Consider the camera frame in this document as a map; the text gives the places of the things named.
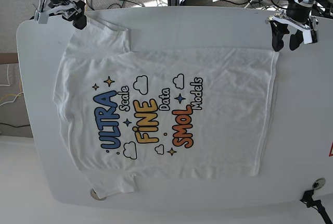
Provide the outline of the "silver table grommet right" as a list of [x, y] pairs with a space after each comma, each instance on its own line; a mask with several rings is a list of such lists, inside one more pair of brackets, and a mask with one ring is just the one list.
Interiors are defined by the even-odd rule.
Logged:
[[319, 190], [321, 189], [326, 183], [325, 178], [318, 178], [313, 184], [312, 184], [312, 189], [313, 190]]

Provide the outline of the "red warning sticker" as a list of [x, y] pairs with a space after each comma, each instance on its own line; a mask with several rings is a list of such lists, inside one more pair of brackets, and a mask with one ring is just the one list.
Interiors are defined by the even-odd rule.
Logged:
[[330, 151], [329, 151], [329, 157], [333, 156], [333, 142], [331, 144], [331, 147], [330, 147]]

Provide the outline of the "silver table grommet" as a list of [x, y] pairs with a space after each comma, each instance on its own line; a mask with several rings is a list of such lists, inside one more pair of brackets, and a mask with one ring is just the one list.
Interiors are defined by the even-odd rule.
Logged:
[[90, 196], [93, 198], [93, 199], [95, 199], [95, 200], [97, 200], [97, 201], [104, 201], [105, 199], [106, 199], [106, 197], [102, 197], [102, 198], [100, 198], [98, 195], [97, 195], [97, 193], [95, 192], [95, 190], [94, 189], [90, 189]]
[[326, 183], [325, 178], [318, 178], [313, 184], [312, 184], [312, 189], [313, 190], [319, 190], [321, 189]]

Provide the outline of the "white printed T-shirt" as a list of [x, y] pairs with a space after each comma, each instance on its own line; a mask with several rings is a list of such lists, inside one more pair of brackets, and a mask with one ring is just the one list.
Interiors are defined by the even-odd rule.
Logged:
[[256, 176], [278, 57], [231, 47], [134, 52], [129, 29], [89, 18], [57, 73], [60, 135], [100, 198], [134, 192], [138, 177]]

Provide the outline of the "silver table grommet left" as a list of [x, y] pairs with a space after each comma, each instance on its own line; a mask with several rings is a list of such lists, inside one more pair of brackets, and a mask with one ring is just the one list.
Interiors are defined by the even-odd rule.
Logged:
[[95, 190], [94, 189], [90, 189], [90, 196], [93, 198], [93, 199], [95, 199], [95, 200], [97, 200], [97, 201], [104, 201], [105, 199], [106, 199], [106, 197], [102, 197], [102, 198], [100, 198], [98, 195], [97, 195], [97, 193], [95, 192]]

